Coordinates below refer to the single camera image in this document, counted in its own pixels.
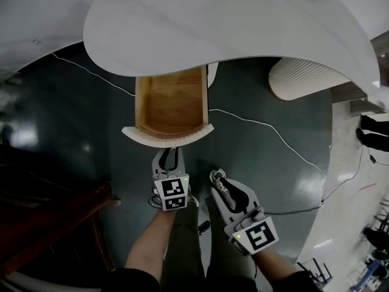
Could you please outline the white curved desk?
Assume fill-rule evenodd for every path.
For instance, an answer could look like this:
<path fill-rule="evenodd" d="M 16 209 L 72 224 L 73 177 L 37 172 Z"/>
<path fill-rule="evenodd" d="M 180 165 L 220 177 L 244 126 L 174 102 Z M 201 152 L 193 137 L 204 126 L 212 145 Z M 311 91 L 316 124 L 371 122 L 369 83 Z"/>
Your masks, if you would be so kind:
<path fill-rule="evenodd" d="M 83 41 L 92 61 L 117 75 L 277 57 L 269 84 L 282 100 L 352 82 L 389 107 L 372 44 L 341 0 L 94 0 Z"/>

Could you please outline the large white wooden drawer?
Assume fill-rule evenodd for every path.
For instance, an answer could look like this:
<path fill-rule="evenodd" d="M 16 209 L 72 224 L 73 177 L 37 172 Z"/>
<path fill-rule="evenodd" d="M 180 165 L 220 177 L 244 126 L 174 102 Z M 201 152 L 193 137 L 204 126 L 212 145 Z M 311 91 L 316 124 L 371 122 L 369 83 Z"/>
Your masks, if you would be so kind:
<path fill-rule="evenodd" d="M 123 127 L 128 138 L 149 147 L 174 148 L 210 134 L 207 67 L 137 77 L 135 125 Z"/>

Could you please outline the dark brown wooden furniture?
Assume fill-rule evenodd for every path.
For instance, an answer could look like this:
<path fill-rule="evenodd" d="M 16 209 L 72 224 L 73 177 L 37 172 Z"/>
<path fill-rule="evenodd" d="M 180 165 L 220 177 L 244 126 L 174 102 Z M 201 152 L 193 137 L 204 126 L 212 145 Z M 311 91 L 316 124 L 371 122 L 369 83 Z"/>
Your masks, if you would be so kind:
<path fill-rule="evenodd" d="M 108 182 L 81 182 L 55 163 L 0 146 L 0 280 L 18 272 L 47 282 L 100 288 L 115 265 L 102 209 Z"/>

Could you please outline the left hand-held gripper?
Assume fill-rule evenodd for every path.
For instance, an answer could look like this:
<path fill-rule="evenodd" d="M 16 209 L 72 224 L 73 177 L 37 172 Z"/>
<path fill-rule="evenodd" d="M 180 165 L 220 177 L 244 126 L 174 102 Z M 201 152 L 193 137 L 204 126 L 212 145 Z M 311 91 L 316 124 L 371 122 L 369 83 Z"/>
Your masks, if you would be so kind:
<path fill-rule="evenodd" d="M 189 175 L 185 172 L 181 148 L 171 148 L 172 165 L 165 171 L 167 149 L 160 149 L 152 161 L 153 181 L 151 205 L 163 211 L 187 207 Z"/>

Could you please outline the person's left leg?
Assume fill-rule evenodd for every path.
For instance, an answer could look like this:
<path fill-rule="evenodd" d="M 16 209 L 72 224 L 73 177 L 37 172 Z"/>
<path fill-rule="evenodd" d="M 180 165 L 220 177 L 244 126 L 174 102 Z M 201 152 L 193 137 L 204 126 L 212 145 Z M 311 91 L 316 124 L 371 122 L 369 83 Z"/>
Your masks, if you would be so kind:
<path fill-rule="evenodd" d="M 198 236 L 198 207 L 179 209 L 164 258 L 161 292 L 198 292 L 205 279 Z"/>

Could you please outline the person's right leg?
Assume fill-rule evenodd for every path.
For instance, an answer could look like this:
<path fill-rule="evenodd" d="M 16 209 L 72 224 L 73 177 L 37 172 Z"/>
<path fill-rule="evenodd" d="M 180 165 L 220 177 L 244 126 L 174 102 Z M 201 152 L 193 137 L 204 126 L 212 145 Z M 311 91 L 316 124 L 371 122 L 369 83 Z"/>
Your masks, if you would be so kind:
<path fill-rule="evenodd" d="M 211 292 L 257 292 L 255 265 L 228 241 L 224 233 L 224 220 L 213 197 L 207 197 L 205 203 L 212 237 L 207 286 Z"/>

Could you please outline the black metal chair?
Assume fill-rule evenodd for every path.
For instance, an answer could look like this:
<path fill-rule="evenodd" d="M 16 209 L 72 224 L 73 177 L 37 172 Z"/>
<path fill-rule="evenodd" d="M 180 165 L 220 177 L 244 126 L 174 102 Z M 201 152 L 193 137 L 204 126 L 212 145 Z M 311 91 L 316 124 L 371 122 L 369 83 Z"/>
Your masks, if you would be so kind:
<path fill-rule="evenodd" d="M 389 230 L 389 199 L 382 199 L 379 203 L 380 209 L 374 216 L 375 220 L 379 223 L 378 230 Z"/>

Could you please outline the person's left forearm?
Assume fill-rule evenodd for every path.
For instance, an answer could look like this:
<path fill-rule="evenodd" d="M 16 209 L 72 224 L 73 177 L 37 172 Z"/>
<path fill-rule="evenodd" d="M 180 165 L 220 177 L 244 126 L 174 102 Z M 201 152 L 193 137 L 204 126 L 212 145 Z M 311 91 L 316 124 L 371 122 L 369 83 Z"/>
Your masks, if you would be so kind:
<path fill-rule="evenodd" d="M 125 268 L 138 269 L 160 281 L 165 251 L 170 239 L 176 210 L 158 210 L 145 230 L 134 242 Z"/>

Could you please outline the person's right grey shoe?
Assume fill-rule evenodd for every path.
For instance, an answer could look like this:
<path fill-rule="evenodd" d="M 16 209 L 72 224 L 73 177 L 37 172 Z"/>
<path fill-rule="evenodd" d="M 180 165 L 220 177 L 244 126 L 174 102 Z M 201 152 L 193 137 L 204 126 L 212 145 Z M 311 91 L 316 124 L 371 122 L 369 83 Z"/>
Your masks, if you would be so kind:
<path fill-rule="evenodd" d="M 210 172 L 210 180 L 216 187 L 216 190 L 221 193 L 222 197 L 224 198 L 224 203 L 228 204 L 232 210 L 235 210 L 236 203 L 233 200 L 229 190 L 221 182 L 222 178 L 225 178 L 225 172 L 223 169 L 212 170 Z"/>

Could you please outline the person's leg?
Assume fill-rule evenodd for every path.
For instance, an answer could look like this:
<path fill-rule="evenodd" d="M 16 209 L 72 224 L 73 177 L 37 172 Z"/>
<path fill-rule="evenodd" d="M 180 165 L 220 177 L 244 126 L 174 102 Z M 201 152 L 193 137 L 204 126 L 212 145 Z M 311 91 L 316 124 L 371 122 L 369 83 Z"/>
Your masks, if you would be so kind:
<path fill-rule="evenodd" d="M 179 209 L 164 258 L 161 292 L 198 292 L 205 279 L 198 236 L 198 207 Z"/>
<path fill-rule="evenodd" d="M 257 292 L 255 265 L 228 241 L 224 233 L 224 220 L 213 197 L 207 197 L 205 203 L 212 237 L 207 286 L 211 292 Z"/>

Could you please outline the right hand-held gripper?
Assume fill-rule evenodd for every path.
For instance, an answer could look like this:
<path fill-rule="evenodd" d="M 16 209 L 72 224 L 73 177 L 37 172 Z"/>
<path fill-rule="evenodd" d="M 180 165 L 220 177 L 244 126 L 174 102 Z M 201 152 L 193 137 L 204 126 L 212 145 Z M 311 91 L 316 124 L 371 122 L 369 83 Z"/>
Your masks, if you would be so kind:
<path fill-rule="evenodd" d="M 227 224 L 224 232 L 228 241 L 243 256 L 252 256 L 279 241 L 272 218 L 258 207 L 257 195 L 251 188 L 228 178 L 225 188 L 228 197 L 216 189 L 212 189 L 212 196 Z"/>

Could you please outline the person's right forearm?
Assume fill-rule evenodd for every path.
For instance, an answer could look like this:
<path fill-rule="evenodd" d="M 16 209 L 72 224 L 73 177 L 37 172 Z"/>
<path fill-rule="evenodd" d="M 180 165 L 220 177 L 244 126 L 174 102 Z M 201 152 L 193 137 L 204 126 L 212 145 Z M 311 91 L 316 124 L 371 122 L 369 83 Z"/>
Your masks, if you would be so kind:
<path fill-rule="evenodd" d="M 253 254 L 252 259 L 269 282 L 287 278 L 298 272 L 290 261 L 269 248 Z"/>

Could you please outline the blue metal frame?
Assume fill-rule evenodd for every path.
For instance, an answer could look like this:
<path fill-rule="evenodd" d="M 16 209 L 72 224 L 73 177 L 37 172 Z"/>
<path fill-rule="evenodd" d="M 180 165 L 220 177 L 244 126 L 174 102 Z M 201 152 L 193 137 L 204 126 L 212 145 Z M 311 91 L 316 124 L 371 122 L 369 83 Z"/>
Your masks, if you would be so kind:
<path fill-rule="evenodd" d="M 389 260 L 379 260 L 378 267 L 364 283 L 365 287 L 375 290 L 389 276 Z"/>

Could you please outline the person's black shirt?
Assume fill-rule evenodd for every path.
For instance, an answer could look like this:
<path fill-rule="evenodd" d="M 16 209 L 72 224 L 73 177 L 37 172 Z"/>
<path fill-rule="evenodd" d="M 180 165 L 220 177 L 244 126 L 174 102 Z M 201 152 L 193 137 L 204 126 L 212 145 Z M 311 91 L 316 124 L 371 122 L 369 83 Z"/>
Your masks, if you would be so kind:
<path fill-rule="evenodd" d="M 270 284 L 273 292 L 321 292 L 304 271 Z M 138 269 L 117 269 L 102 285 L 102 292 L 258 292 L 256 283 L 241 276 L 203 279 L 171 279 L 161 285 L 152 275 Z"/>

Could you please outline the black metal rack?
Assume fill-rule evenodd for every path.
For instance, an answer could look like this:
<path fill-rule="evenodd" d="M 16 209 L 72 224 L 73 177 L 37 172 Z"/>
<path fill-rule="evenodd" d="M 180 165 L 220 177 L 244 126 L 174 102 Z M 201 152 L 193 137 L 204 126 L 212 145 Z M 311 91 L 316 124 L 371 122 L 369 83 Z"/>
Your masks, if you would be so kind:
<path fill-rule="evenodd" d="M 308 274 L 315 285 L 321 290 L 332 281 L 333 276 L 326 264 L 319 263 L 316 258 L 312 258 L 303 263 L 297 262 L 297 265 Z"/>

